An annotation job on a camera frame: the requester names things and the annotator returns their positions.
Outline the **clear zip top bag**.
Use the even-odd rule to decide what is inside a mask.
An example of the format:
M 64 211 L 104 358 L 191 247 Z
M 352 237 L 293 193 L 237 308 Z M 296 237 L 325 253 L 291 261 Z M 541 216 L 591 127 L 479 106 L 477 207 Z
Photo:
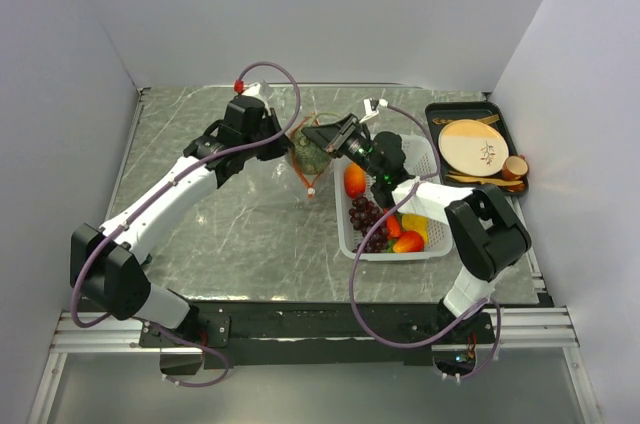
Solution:
M 305 116 L 313 113 L 319 114 L 314 109 L 310 112 L 305 112 L 304 109 L 301 109 L 298 117 L 294 121 L 294 124 L 287 130 L 285 136 L 289 139 L 289 133 L 296 127 L 296 125 Z M 321 118 L 320 124 L 328 123 L 331 118 L 335 117 Z M 296 171 L 289 162 L 289 154 L 293 148 L 293 143 L 290 139 L 289 141 L 291 143 L 291 147 L 282 157 L 277 158 L 274 161 L 266 162 L 263 168 L 257 170 L 256 183 L 263 186 L 272 197 L 277 196 L 278 202 L 304 202 L 314 199 L 316 194 L 320 191 L 320 188 L 324 186 L 324 181 L 327 180 L 326 175 L 329 173 L 332 164 L 330 162 L 327 169 L 320 175 L 302 175 Z

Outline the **green netted melon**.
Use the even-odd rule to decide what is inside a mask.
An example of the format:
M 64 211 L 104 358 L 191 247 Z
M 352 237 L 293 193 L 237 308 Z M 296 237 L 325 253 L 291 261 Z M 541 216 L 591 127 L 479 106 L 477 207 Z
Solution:
M 289 162 L 302 175 L 320 175 L 331 162 L 331 157 L 302 132 L 306 127 L 320 125 L 320 119 L 323 117 L 337 118 L 337 115 L 326 112 L 313 113 L 305 116 L 289 133 L 289 139 L 293 143 L 293 148 L 289 154 Z

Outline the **dark purple grape bunch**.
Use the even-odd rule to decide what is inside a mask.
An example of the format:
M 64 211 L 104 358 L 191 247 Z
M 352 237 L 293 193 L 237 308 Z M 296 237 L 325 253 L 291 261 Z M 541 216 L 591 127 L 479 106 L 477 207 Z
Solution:
M 352 228 L 365 237 L 373 225 L 382 217 L 382 211 L 377 204 L 364 196 L 351 201 L 348 210 L 349 222 Z M 389 231 L 385 224 L 381 224 L 365 246 L 365 253 L 383 253 L 389 248 Z

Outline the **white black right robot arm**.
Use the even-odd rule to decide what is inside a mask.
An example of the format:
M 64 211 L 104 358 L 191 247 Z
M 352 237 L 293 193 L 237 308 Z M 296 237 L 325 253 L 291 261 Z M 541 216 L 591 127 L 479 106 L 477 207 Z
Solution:
M 326 154 L 345 157 L 372 177 L 372 194 L 382 208 L 450 228 L 462 267 L 442 299 L 447 311 L 437 328 L 449 342 L 463 340 L 473 328 L 471 310 L 488 301 L 502 272 L 531 248 L 529 232 L 502 191 L 492 184 L 450 187 L 410 174 L 402 137 L 389 131 L 371 135 L 353 114 L 302 133 Z

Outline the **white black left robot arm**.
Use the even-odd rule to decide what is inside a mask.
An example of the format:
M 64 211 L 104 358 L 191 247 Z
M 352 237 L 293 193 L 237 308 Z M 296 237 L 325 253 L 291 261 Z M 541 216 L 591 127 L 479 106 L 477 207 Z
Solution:
M 275 110 L 249 92 L 235 96 L 222 119 L 184 149 L 168 173 L 134 204 L 94 228 L 78 227 L 71 238 L 71 310 L 86 297 L 118 320 L 139 318 L 163 326 L 184 346 L 198 334 L 195 308 L 180 295 L 152 284 L 142 269 L 152 248 L 202 199 L 240 173 L 253 158 L 269 161 L 291 143 Z

